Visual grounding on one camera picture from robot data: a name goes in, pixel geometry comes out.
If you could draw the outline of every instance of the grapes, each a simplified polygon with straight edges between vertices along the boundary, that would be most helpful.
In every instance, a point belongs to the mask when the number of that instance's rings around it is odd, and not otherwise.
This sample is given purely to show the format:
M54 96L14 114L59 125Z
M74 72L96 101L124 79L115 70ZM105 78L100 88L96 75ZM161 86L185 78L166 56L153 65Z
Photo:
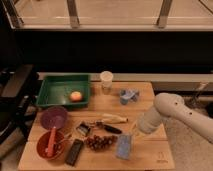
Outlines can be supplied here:
M88 148L95 151L100 151L109 148L116 141L117 136L115 135L103 137L94 135L93 137L88 137L86 140L84 140L84 143Z

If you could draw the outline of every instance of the wooden table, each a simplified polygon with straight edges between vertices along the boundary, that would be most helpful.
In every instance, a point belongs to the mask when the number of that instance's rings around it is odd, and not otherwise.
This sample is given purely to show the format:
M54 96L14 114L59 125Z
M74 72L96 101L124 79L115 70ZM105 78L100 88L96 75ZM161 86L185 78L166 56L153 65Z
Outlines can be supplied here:
M138 115L146 111L152 106L154 93L152 85L147 82L113 82L113 89L109 95L104 95L100 88L99 82L91 84L91 98L87 108L78 109L69 112L69 117L63 133L72 132L73 138L82 138L76 132L75 128L81 121L95 121L101 118L101 114L110 113L126 116L128 123L116 124L128 133L132 123ZM127 105L121 105L119 102L119 90L125 88L134 88L140 90L138 102L130 101ZM132 150L129 160L121 160L115 156L116 145L110 147L104 152L94 152L88 148L84 148L78 158L75 167L71 167L64 163L67 151L72 141L65 149L65 152L59 158L53 161L46 161L40 158L36 152L36 144L47 130L41 127L39 119L41 112L32 126L28 142L25 146L22 158L19 163L19 171L64 171L64 170L156 170L156 169L173 169L174 162L169 148L169 143L164 130L163 124L153 134L144 138L137 138L132 142ZM97 135L107 135L109 133L103 130L95 130L92 132Z

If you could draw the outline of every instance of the floor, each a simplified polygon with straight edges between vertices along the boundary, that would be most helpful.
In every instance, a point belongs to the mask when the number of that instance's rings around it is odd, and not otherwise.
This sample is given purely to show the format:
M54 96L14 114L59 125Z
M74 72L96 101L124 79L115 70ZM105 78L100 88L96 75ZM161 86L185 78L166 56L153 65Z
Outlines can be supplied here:
M170 171L213 170L213 145L193 132L183 123L172 118L165 119L164 125L175 162ZM16 171L25 141L19 130L0 146L1 171Z

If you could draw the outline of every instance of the white cup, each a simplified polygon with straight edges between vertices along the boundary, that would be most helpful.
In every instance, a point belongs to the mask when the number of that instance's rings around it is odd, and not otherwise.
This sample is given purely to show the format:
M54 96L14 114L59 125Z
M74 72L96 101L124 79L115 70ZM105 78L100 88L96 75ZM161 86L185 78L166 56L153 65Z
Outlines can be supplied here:
M103 71L100 74L101 86L104 93L109 93L112 87L113 74L110 71Z

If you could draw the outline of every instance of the black chair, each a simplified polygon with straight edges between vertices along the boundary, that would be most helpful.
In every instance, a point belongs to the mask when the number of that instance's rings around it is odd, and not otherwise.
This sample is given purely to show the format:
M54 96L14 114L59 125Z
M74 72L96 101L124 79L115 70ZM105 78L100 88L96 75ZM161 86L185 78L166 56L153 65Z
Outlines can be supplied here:
M25 115L30 104L35 102L38 74L32 65L20 66L14 74L3 70L0 74L0 144L16 129L20 128L27 139L30 128L27 121L35 113Z

